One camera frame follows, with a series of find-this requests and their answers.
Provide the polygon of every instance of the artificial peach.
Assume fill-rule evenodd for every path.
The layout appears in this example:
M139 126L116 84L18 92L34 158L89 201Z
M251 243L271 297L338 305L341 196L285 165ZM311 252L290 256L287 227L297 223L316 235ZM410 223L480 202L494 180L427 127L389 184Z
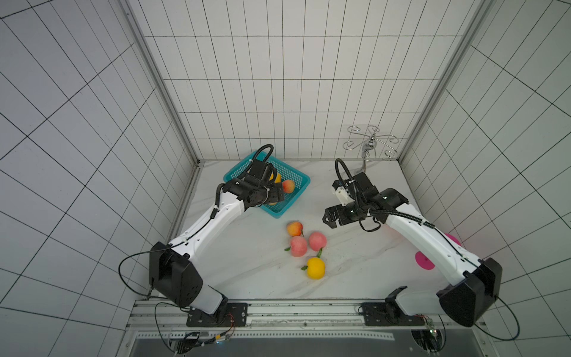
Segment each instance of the artificial peach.
M285 180L282 182L282 186L284 188L284 192L287 194L290 194L295 190L295 182L292 180Z
M313 232L309 236L309 246L315 251L319 251L327 245L327 238L323 233Z
M290 236L303 235L303 224L299 222L291 222L286 228Z
M295 236L289 240L292 256L303 256L307 252L307 241L302 236Z

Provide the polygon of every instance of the basket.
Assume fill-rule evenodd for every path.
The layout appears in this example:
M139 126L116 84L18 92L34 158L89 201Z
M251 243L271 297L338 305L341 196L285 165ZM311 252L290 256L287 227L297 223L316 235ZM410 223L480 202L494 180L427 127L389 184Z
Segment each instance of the basket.
M234 166L230 171L224 175L224 182L228 182L231 179L237 177L250 163L250 160L254 156L254 153L248 155L245 159L240 161L236 166ZM266 153L262 152L258 155L256 159L263 160L266 157ZM277 204L270 206L268 204L262 205L262 209L268 212L274 218L280 218L284 212L291 207L291 205L298 199L299 196L305 191L311 179L308 175L300 172L299 170L294 169L290 165L284 163L276 159L273 156L267 160L268 162L272 163L274 167L278 170L278 173L282 175L282 182L285 180L292 180L295 182L295 190L290 193L284 193L284 200L278 202Z

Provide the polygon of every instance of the table surface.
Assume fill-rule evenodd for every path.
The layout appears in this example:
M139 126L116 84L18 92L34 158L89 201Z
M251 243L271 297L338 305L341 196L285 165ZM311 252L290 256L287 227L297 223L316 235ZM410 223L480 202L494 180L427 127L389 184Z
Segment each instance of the table surface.
M182 231L214 204L216 186L237 163L204 165ZM230 299L383 299L403 285L446 286L437 269L416 264L418 249L392 228L383 225L365 232L357 223L331 229L322 222L325 208L339 204L331 191L336 179L333 162L287 163L311 178L305 192L279 219L249 208L232 222L200 257L196 268L205 284ZM353 170L360 163L348 166ZM371 162L367 175L379 191L392 187L417 207L397 162ZM328 239L321 256L325 277L320 280L301 270L316 252L308 248L303 257L294 258L284 251L290 238L286 225L295 220L303 224L306 238L319 231ZM374 226L366 223L365 227Z

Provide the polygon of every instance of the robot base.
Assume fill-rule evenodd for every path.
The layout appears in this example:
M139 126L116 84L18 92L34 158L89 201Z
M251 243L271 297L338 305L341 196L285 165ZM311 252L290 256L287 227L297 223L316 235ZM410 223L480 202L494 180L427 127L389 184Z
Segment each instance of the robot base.
M241 327L246 325L246 317L248 316L247 303L228 303L226 305L226 313L232 314L234 317L234 326ZM230 327L230 316L225 316L222 322L217 322L212 315L205 314L201 310L194 309L188 314L186 326L188 327Z

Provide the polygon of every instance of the yellow fruit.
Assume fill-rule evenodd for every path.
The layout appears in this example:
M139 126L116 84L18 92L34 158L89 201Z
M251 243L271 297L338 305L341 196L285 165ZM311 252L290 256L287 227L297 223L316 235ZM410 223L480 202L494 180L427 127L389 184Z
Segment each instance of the yellow fruit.
M311 279L321 279L325 275L325 263L319 258L307 261L307 276Z
M273 180L274 174L270 176L270 182ZM280 183L282 181L282 174L278 173L278 177L276 177L276 183Z

